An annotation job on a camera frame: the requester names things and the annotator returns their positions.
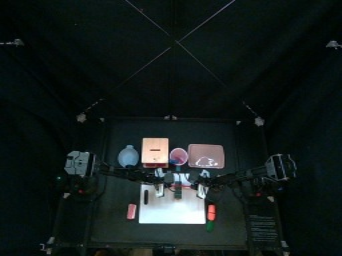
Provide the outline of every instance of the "pink box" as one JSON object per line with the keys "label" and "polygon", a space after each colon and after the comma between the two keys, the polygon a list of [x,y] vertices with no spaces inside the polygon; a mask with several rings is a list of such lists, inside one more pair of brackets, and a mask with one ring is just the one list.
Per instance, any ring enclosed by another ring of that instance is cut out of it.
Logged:
{"label": "pink box", "polygon": [[135,219],[135,212],[136,212],[136,205],[128,204],[128,211],[127,211],[127,219],[134,220]]}

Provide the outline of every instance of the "small red object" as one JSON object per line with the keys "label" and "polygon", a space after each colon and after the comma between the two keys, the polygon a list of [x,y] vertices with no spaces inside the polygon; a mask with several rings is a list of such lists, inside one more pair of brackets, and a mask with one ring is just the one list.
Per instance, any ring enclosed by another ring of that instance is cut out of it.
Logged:
{"label": "small red object", "polygon": [[136,211],[136,205],[128,204],[128,211],[127,211],[127,219],[134,220],[135,219],[135,211]]}
{"label": "small red object", "polygon": [[207,218],[208,220],[214,221],[216,217],[216,208],[214,204],[208,205],[208,214],[207,214]]}

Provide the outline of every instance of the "green object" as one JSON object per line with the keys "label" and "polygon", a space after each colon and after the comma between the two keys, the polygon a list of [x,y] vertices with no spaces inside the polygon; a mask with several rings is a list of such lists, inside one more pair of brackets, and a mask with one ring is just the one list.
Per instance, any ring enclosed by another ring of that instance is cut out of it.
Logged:
{"label": "green object", "polygon": [[212,232],[214,226],[215,226],[215,222],[210,220],[210,221],[207,222],[207,232]]}

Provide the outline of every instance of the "orange box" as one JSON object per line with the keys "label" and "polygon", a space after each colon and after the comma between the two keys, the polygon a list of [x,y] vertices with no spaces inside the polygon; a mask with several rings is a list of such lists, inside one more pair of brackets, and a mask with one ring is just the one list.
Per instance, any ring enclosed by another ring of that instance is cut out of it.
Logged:
{"label": "orange box", "polygon": [[168,138],[143,138],[142,163],[144,168],[168,167]]}

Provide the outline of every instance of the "metal rod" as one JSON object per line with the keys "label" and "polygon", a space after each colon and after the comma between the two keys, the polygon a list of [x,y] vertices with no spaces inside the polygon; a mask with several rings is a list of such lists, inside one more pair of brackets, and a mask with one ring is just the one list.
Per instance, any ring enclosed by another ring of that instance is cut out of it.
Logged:
{"label": "metal rod", "polygon": [[162,53],[159,53],[159,54],[156,55],[156,57],[155,57],[151,61],[148,61],[147,64],[146,64],[142,68],[139,68],[139,69],[135,71],[135,73],[134,73],[128,78],[125,78],[125,79],[113,87],[113,89],[117,89],[120,86],[123,86],[123,85],[136,76],[136,74],[140,73],[140,71],[144,70],[146,67],[148,67],[148,66],[152,64],[152,62],[154,62],[170,49],[171,49],[171,47],[166,48],[166,50],[164,50]]}
{"label": "metal rod", "polygon": [[[224,87],[228,87],[228,85],[220,80],[220,78],[215,75],[215,73],[208,69],[208,67],[199,61],[199,59],[195,57],[195,55],[188,51],[188,49],[184,47],[184,45],[179,41],[176,41],[176,44],[187,52],[187,54],[192,57],[192,59],[198,62],[198,64],[206,69],[206,71],[215,78],[215,80],[219,82],[219,84]],[[259,117],[258,113],[252,110],[252,108],[247,105],[247,103],[232,93],[231,93],[231,95],[242,102],[242,105],[250,110],[250,112],[254,114],[254,116]]]}
{"label": "metal rod", "polygon": [[232,3],[235,0],[230,1],[179,40],[182,42]]}
{"label": "metal rod", "polygon": [[[148,66],[151,65],[151,63],[152,63],[170,49],[171,49],[171,47],[168,47],[162,53],[159,53],[159,54],[156,55],[156,57],[155,57],[151,61],[148,61],[147,64],[146,64],[142,68],[139,68],[138,71],[135,71],[135,73],[134,73],[128,78],[125,78],[125,79],[112,88],[112,90],[108,92],[105,98],[108,98],[108,97],[111,96],[111,94],[113,93],[113,90],[117,89],[120,86],[123,86],[123,85],[138,75],[138,73],[140,73],[142,70],[144,70],[146,67],[148,67]],[[84,110],[80,114],[87,113],[87,112],[88,112],[101,101],[104,101],[104,100],[105,100],[104,98],[100,98],[99,100],[96,100],[96,101],[85,108],[85,110]]]}
{"label": "metal rod", "polygon": [[159,28],[159,30],[162,30],[164,32],[164,34],[167,36],[170,36],[170,34],[167,33],[167,31],[156,24],[156,22],[143,13],[143,11],[128,1],[128,0],[124,0],[129,5],[131,7],[147,18],[147,20]]}

